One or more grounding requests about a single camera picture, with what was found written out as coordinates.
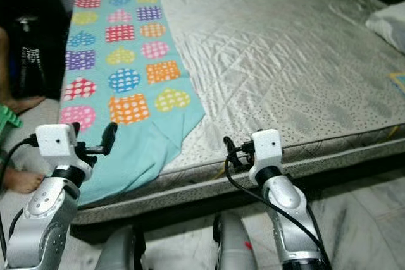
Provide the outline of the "teal heart-patterned blanket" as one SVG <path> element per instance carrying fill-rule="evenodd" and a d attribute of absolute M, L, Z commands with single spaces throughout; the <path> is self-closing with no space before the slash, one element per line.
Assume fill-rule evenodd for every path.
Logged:
<path fill-rule="evenodd" d="M 73 0 L 59 120 L 101 141 L 118 125 L 111 152 L 81 186 L 81 206 L 153 181 L 204 117 L 160 0 Z"/>

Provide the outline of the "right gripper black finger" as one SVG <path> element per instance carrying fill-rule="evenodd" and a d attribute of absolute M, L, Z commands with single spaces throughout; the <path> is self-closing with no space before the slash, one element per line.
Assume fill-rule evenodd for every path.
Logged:
<path fill-rule="evenodd" d="M 225 143 L 227 149 L 227 155 L 225 158 L 225 169 L 228 169 L 228 166 L 230 166 L 232 169 L 240 169 L 241 161 L 237 156 L 239 149 L 237 148 L 237 146 L 235 146 L 234 141 L 231 139 L 231 137 L 225 136 L 223 138 L 223 143 Z"/>

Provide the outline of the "cream pillow with tree print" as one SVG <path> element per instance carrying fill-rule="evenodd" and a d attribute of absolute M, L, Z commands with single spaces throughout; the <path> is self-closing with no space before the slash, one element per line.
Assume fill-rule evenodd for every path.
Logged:
<path fill-rule="evenodd" d="M 405 1 L 373 13 L 365 25 L 405 55 Z"/>

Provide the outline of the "black bag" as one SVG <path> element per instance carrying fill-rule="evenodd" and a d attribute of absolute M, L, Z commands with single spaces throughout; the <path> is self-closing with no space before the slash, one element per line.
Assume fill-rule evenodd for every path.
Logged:
<path fill-rule="evenodd" d="M 32 36 L 32 24 L 37 16 L 23 15 L 16 19 L 18 25 L 18 62 L 20 63 L 20 88 L 25 97 L 46 96 L 46 81 L 41 62 L 41 49 Z"/>

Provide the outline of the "green plastic stool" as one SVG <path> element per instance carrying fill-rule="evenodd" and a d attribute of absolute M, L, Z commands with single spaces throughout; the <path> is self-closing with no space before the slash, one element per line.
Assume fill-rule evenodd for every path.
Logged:
<path fill-rule="evenodd" d="M 0 119 L 0 134 L 3 136 L 11 128 L 20 128 L 22 120 L 8 106 L 2 106 Z"/>

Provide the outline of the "yellow-edged blue picture book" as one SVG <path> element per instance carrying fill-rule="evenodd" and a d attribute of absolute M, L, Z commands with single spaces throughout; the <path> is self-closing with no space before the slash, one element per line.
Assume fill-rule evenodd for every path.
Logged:
<path fill-rule="evenodd" d="M 394 85 L 405 95 L 405 71 L 398 71 L 389 75 Z"/>

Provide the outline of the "dark bed base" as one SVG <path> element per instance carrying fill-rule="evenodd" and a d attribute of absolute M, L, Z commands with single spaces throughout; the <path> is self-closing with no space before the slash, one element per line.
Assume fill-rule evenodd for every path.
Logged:
<path fill-rule="evenodd" d="M 301 187 L 307 197 L 312 197 L 316 191 L 326 187 L 348 183 L 368 176 L 393 171 L 405 166 L 405 152 L 394 154 L 371 161 L 364 161 L 357 165 L 333 169 L 306 177 L 296 178 L 295 184 Z M 151 231 L 182 221 L 205 217 L 217 212 L 234 209 L 234 207 L 248 206 L 255 201 L 240 191 L 217 195 L 194 202 L 180 204 L 179 206 L 164 207 L 156 211 L 142 213 L 133 217 L 114 219 L 96 224 L 75 224 L 70 227 L 69 235 L 90 244 L 103 242 L 115 230 L 124 226 L 134 226 L 139 231 Z"/>

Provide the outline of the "grey robot leg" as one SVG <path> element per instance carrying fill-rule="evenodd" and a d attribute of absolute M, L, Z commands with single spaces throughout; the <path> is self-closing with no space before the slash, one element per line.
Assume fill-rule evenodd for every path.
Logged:
<path fill-rule="evenodd" d="M 251 239 L 237 213 L 217 213 L 212 238 L 219 245 L 215 270 L 258 270 Z"/>
<path fill-rule="evenodd" d="M 99 254 L 95 270 L 146 270 L 144 232 L 124 226 L 110 235 Z"/>

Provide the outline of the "grey robot right leg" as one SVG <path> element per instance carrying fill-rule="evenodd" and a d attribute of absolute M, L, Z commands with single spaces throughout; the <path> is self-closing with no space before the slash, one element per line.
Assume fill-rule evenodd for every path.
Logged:
<path fill-rule="evenodd" d="M 212 238 L 219 245 L 215 270 L 258 270 L 251 239 L 237 213 L 217 213 Z"/>

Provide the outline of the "grey robot left leg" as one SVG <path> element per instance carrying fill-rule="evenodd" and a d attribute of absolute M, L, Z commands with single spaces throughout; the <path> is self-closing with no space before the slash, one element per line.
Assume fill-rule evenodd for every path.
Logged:
<path fill-rule="evenodd" d="M 95 270 L 146 270 L 144 232 L 124 226 L 110 235 L 99 254 Z"/>

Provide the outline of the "quilted beige mattress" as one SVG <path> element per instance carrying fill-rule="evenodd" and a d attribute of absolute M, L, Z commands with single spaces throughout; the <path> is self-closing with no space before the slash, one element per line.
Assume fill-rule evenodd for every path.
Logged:
<path fill-rule="evenodd" d="M 274 128 L 295 177 L 405 154 L 405 54 L 365 25 L 377 0 L 162 0 L 206 112 L 150 183 L 81 207 L 73 223 L 134 217 L 234 192 L 223 137 Z"/>

